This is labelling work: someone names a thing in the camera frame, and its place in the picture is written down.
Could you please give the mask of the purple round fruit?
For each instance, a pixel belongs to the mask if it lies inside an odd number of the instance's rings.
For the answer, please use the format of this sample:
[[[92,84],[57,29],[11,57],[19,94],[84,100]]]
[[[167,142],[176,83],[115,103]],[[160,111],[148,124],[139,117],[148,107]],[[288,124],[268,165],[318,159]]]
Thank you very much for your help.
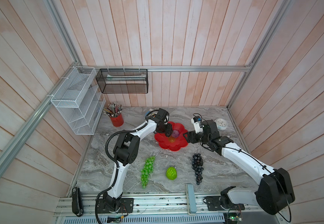
[[[173,138],[178,138],[180,135],[180,132],[178,130],[173,130],[172,131],[172,134],[171,134],[171,137]]]

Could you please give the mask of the red flower-shaped fruit bowl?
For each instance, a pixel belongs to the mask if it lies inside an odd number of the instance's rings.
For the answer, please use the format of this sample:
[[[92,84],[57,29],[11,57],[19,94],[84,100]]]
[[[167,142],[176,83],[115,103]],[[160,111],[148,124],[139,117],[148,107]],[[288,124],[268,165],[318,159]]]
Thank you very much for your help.
[[[188,145],[187,140],[183,137],[184,133],[187,133],[187,129],[181,123],[169,122],[172,125],[172,131],[178,131],[179,136],[174,138],[172,135],[166,137],[163,133],[156,133],[154,135],[155,140],[162,149],[168,149],[173,152],[179,151],[181,148]]]

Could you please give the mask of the dark purple grape bunch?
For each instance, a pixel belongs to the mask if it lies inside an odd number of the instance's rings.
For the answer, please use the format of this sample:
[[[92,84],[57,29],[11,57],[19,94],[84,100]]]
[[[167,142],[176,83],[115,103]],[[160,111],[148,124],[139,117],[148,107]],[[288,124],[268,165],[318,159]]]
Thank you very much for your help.
[[[191,165],[192,165],[192,169],[195,172],[196,184],[200,185],[202,183],[202,180],[203,180],[202,174],[203,174],[203,171],[204,171],[204,168],[203,168],[204,160],[203,160],[200,153],[195,153],[192,156]]]

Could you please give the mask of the green textured fruit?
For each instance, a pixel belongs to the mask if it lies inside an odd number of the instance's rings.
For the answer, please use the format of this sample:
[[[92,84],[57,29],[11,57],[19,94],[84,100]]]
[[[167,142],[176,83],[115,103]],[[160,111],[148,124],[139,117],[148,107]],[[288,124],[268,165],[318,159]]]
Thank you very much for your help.
[[[167,168],[166,177],[169,180],[175,180],[177,178],[177,170],[174,167]]]

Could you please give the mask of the green grape bunch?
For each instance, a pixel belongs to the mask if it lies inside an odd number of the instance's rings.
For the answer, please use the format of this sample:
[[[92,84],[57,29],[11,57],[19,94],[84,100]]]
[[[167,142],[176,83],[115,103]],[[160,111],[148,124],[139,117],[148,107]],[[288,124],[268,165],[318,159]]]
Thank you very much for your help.
[[[141,170],[141,186],[145,189],[149,183],[150,176],[154,172],[155,156],[151,156],[145,160],[143,169]]]

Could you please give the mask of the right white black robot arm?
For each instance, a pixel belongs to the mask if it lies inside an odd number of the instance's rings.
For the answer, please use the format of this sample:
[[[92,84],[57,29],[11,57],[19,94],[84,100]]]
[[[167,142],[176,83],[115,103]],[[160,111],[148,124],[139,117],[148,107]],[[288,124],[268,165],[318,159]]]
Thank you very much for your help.
[[[231,186],[221,191],[220,206],[229,210],[239,204],[255,205],[266,213],[275,215],[295,201],[295,194],[288,171],[259,161],[227,136],[221,136],[213,120],[197,116],[191,119],[193,131],[183,134],[188,143],[201,147],[232,161],[257,183],[257,189]]]

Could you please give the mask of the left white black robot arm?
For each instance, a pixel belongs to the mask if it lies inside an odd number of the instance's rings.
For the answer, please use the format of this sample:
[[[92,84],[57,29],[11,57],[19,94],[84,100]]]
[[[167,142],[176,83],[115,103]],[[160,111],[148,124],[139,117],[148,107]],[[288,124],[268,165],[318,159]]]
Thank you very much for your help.
[[[112,134],[105,144],[105,152],[114,162],[114,173],[110,185],[101,191],[95,199],[95,217],[98,224],[101,220],[98,215],[99,203],[108,208],[109,212],[118,212],[123,194],[123,184],[130,164],[139,151],[140,141],[151,133],[162,133],[167,137],[172,134],[172,125],[169,123],[169,113],[159,108],[148,112],[145,121],[133,130],[122,130]]]

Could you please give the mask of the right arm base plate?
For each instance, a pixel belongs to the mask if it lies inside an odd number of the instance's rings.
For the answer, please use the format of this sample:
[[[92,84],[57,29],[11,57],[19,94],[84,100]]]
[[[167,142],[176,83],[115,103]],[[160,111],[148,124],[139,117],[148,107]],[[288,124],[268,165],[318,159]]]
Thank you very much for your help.
[[[244,204],[233,204],[224,196],[207,196],[204,198],[208,211],[243,211]]]

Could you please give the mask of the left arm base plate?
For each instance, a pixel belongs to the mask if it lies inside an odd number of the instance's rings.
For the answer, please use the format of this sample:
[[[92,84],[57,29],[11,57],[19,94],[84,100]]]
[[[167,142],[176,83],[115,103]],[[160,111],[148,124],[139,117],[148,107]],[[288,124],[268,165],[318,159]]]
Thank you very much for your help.
[[[95,205],[96,214],[132,213],[134,208],[133,198],[100,198]]]

